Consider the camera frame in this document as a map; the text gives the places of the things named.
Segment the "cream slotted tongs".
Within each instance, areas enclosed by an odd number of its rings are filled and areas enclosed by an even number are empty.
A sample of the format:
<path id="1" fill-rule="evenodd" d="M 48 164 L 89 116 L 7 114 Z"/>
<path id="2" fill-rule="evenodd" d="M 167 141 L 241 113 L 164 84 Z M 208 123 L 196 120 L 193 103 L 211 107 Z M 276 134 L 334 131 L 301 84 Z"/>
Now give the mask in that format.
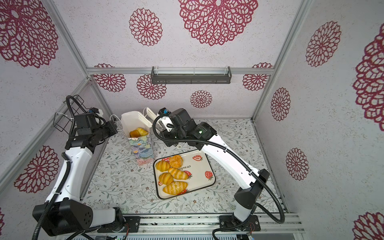
<path id="1" fill-rule="evenodd" d="M 138 111 L 138 127 L 144 130 L 152 130 L 155 119 L 159 116 L 150 108 L 146 107 L 142 111 Z"/>

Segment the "long braided bread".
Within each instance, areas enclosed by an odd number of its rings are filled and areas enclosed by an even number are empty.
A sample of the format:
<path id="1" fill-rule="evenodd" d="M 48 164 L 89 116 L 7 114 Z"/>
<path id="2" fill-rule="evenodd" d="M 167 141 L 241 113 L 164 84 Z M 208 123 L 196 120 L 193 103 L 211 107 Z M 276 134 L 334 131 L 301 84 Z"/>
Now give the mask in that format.
<path id="1" fill-rule="evenodd" d="M 138 130 L 133 130 L 130 132 L 130 138 L 139 138 L 141 133 Z"/>

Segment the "striped croissant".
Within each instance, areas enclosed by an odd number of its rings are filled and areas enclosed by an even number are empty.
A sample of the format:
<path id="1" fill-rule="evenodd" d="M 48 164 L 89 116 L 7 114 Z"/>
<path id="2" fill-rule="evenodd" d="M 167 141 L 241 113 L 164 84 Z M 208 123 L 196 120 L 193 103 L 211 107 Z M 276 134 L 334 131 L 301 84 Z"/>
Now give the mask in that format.
<path id="1" fill-rule="evenodd" d="M 137 132 L 140 134 L 141 137 L 147 136 L 147 135 L 149 134 L 149 132 L 146 131 L 146 130 L 143 129 L 143 128 L 137 128 L 136 130 L 137 130 Z"/>

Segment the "round yellow bun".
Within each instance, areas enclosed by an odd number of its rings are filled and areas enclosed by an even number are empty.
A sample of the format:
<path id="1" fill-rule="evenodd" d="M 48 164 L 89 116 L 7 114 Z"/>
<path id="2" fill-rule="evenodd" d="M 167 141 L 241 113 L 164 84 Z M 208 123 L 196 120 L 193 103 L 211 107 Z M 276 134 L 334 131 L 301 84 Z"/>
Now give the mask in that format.
<path id="1" fill-rule="evenodd" d="M 159 176 L 159 185 L 169 185 L 174 182 L 174 178 L 170 173 L 163 173 Z"/>
<path id="2" fill-rule="evenodd" d="M 160 160 L 155 164 L 155 167 L 160 172 L 167 172 L 171 165 L 167 161 Z"/>

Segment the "floral paper bag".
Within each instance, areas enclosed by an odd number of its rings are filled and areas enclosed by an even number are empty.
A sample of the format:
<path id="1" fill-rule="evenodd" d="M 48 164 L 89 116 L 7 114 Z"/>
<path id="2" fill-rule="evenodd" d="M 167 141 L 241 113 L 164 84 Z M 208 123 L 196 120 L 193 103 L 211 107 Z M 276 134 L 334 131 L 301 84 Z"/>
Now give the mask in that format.
<path id="1" fill-rule="evenodd" d="M 122 132 L 127 138 L 131 151 L 137 160 L 139 166 L 152 163 L 154 161 L 154 150 L 151 140 L 151 130 L 147 136 L 139 138 L 130 138 L 130 132 L 138 128 L 138 111 L 123 113 L 121 117 L 111 115 L 110 120 L 117 121 L 118 132 Z"/>

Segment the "large oval striped loaf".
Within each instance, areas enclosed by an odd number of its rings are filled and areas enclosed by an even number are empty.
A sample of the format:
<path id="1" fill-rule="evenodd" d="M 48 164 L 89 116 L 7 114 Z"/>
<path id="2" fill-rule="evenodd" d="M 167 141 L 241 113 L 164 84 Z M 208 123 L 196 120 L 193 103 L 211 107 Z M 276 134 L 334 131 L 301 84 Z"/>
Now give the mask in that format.
<path id="1" fill-rule="evenodd" d="M 188 187 L 186 182 L 172 182 L 163 188 L 163 192 L 169 195 L 179 195 Z"/>

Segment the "orange croissant bread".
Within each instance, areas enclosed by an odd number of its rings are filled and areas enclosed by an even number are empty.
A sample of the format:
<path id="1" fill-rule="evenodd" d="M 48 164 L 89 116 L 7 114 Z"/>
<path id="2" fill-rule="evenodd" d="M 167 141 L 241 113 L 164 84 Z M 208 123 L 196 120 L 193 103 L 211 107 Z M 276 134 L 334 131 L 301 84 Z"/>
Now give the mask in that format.
<path id="1" fill-rule="evenodd" d="M 175 155 L 169 158 L 169 163 L 172 168 L 180 169 L 183 166 L 184 160 L 180 155 Z"/>

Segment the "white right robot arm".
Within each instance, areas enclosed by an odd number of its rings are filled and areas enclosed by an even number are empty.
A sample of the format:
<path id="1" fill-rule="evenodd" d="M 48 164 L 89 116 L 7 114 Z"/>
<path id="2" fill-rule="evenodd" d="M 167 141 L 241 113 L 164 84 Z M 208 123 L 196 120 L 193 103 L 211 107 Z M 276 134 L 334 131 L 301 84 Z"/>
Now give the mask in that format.
<path id="1" fill-rule="evenodd" d="M 270 173 L 266 169 L 258 170 L 245 162 L 238 154 L 224 142 L 217 131 L 206 122 L 196 124 L 188 112 L 177 109 L 170 112 L 166 108 L 159 110 L 152 125 L 155 136 L 163 141 L 166 146 L 187 143 L 201 152 L 209 155 L 218 162 L 238 183 L 239 189 L 234 195 L 236 208 L 232 217 L 224 227 L 212 231 L 212 236 L 217 239 L 217 232 L 236 231 L 247 227 L 256 208 L 260 208 L 277 224 L 284 224 L 286 217 L 281 203 L 267 181 Z M 262 191 L 267 191 L 276 204 L 279 217 L 275 217 L 264 206 L 257 202 Z"/>

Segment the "striped roll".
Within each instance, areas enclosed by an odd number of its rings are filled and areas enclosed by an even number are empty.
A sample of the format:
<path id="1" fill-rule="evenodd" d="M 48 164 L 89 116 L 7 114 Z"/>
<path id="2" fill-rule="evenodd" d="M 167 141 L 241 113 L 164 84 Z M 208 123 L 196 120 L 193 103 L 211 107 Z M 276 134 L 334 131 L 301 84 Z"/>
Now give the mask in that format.
<path id="1" fill-rule="evenodd" d="M 173 176 L 176 180 L 187 180 L 189 178 L 188 174 L 184 171 L 175 168 L 169 168 L 168 172 Z"/>

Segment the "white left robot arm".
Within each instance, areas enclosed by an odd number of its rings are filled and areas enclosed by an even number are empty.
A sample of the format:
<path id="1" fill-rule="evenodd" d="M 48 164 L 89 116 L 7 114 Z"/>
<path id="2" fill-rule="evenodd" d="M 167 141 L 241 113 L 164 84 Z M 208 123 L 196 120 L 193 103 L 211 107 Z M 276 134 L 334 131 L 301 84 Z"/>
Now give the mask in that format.
<path id="1" fill-rule="evenodd" d="M 34 207 L 37 225 L 33 240 L 38 239 L 41 230 L 50 237 L 71 234 L 73 239 L 101 229 L 120 232 L 126 226 L 120 208 L 93 210 L 81 203 L 81 184 L 95 149 L 116 135 L 118 127 L 113 120 L 106 121 L 101 110 L 86 110 L 74 96 L 67 96 L 66 104 L 72 124 L 61 154 L 64 165 L 45 203 Z"/>

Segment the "white strawberry tray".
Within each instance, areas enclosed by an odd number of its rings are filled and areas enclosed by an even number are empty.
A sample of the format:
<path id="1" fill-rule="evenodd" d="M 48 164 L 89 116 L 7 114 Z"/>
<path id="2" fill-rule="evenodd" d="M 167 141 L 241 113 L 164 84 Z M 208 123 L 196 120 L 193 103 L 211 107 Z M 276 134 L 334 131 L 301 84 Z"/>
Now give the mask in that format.
<path id="1" fill-rule="evenodd" d="M 199 150 L 155 160 L 154 176 L 161 200 L 201 190 L 216 182 L 208 156 Z"/>

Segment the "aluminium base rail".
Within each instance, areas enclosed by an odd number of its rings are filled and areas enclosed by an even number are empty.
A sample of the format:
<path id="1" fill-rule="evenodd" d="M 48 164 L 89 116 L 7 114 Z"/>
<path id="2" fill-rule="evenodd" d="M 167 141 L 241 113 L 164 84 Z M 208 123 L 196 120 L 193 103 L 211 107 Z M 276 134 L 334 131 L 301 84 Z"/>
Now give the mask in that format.
<path id="1" fill-rule="evenodd" d="M 296 214 L 286 214 L 278 224 L 266 214 L 253 214 L 236 224 L 231 214 L 127 215 L 119 233 L 94 232 L 95 240 L 260 240 L 304 239 L 305 229 Z"/>

